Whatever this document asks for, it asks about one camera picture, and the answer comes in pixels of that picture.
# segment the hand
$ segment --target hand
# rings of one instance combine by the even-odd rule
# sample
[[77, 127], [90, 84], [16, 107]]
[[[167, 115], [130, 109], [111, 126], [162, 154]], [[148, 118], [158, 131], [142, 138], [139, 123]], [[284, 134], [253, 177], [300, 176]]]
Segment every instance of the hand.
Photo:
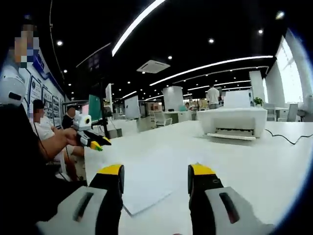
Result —
[[67, 144], [77, 146], [78, 142], [76, 139], [77, 132], [73, 128], [68, 128], [63, 130], [63, 134], [65, 135], [67, 139]]

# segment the white camera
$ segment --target white camera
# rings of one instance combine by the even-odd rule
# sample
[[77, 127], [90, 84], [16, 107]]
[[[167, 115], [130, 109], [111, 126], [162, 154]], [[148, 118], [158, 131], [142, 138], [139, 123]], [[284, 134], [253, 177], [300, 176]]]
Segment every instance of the white camera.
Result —
[[91, 129], [91, 116], [80, 114], [76, 111], [74, 116], [73, 127], [77, 131], [85, 131]]

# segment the white pillar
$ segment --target white pillar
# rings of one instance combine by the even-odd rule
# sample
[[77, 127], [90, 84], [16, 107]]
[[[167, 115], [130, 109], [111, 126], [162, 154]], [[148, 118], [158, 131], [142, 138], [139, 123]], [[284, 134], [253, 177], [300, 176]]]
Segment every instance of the white pillar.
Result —
[[266, 88], [268, 89], [268, 102], [275, 104], [277, 107], [285, 106], [285, 96], [283, 90], [283, 82], [277, 61], [273, 64], [266, 78]]
[[165, 111], [174, 109], [179, 111], [179, 107], [184, 105], [181, 87], [167, 87], [163, 89]]
[[253, 97], [259, 97], [265, 101], [264, 96], [264, 89], [263, 89], [263, 82], [262, 82], [262, 75], [260, 71], [250, 71], [249, 72]]

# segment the ceiling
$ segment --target ceiling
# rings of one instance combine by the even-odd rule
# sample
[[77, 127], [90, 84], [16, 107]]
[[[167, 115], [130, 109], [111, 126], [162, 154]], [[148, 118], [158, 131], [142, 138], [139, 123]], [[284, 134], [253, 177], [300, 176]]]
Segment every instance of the ceiling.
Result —
[[[285, 18], [275, 19], [277, 12], [283, 10], [277, 1], [273, 4], [270, 0], [166, 0], [134, 29], [112, 57], [112, 49], [121, 35], [152, 2], [120, 0], [100, 4], [99, 1], [89, 0], [88, 3], [69, 4], [54, 0], [50, 15], [53, 24], [51, 35], [59, 66], [50, 36], [50, 4], [43, 4], [38, 16], [41, 19], [38, 21], [40, 47], [53, 76], [69, 98], [87, 99], [90, 87], [100, 78], [113, 83], [115, 100], [134, 91], [137, 91], [139, 99], [157, 96], [167, 85], [182, 86], [183, 94], [192, 93], [194, 98], [205, 97], [207, 88], [188, 89], [249, 80], [248, 72], [251, 70], [261, 70], [265, 77], [275, 58], [216, 65], [176, 76], [154, 86], [149, 84], [219, 61], [259, 55], [275, 56], [287, 29]], [[262, 35], [258, 33], [260, 29], [264, 32]], [[208, 42], [210, 38], [214, 39], [214, 43]], [[62, 40], [64, 44], [58, 47], [57, 40]], [[98, 66], [90, 70], [88, 59], [81, 63], [107, 44], [96, 53]], [[136, 71], [149, 60], [163, 62], [170, 67], [156, 74]], [[67, 73], [62, 73], [59, 67], [66, 69]], [[205, 76], [223, 70], [225, 72]], [[238, 84], [221, 87], [224, 86], [235, 88]], [[245, 86], [250, 86], [250, 83], [240, 83], [240, 87]]]

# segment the man in black shirt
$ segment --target man in black shirt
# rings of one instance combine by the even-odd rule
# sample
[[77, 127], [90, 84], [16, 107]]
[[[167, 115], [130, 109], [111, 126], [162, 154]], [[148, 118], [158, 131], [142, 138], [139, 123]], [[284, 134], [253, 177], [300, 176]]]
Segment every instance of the man in black shirt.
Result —
[[64, 115], [63, 120], [62, 120], [63, 129], [67, 129], [73, 126], [74, 116], [75, 116], [75, 108], [69, 106], [67, 108], [67, 113]]

